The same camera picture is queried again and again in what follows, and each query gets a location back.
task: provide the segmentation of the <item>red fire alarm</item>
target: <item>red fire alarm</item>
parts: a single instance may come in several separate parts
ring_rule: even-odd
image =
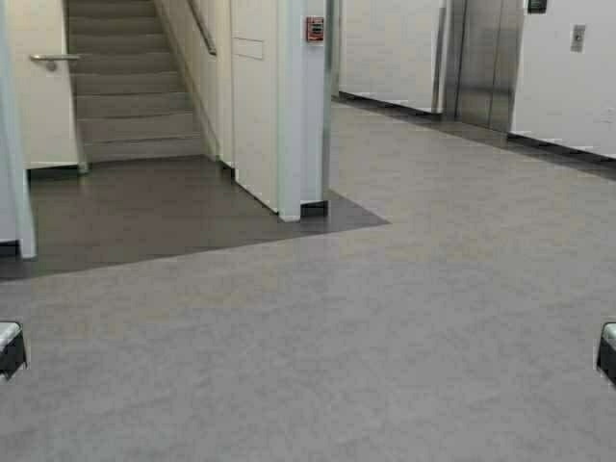
[[[325,40],[325,18],[322,16],[306,17],[306,41],[323,43]]]

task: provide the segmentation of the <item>stairwell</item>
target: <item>stairwell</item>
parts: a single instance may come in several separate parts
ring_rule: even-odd
[[[91,163],[205,154],[152,0],[67,0],[75,113]]]

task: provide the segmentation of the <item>door handle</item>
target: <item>door handle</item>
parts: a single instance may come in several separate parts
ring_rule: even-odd
[[[58,69],[58,61],[78,61],[81,60],[80,55],[30,55],[30,61],[33,63],[45,63],[45,67],[50,72]]]

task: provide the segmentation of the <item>handrail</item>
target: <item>handrail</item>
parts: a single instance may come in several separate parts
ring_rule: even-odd
[[[191,8],[192,17],[194,17],[194,20],[196,22],[197,27],[199,28],[199,32],[201,33],[201,36],[203,37],[203,41],[205,42],[205,46],[207,47],[208,52],[210,53],[210,55],[216,56],[218,54],[218,51],[216,49],[216,45],[214,44],[214,38],[212,37],[212,34],[210,34],[208,26],[205,24],[205,21],[203,20],[203,17],[201,16],[199,8],[194,3],[194,0],[186,0],[186,1],[188,2],[189,7]]]
[[[50,72],[58,70],[58,61],[79,61],[80,59],[80,55],[30,55],[30,61],[45,63],[45,67]]]

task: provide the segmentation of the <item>elevator door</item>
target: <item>elevator door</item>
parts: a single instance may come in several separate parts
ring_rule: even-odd
[[[507,132],[518,68],[519,0],[467,0],[457,118]]]

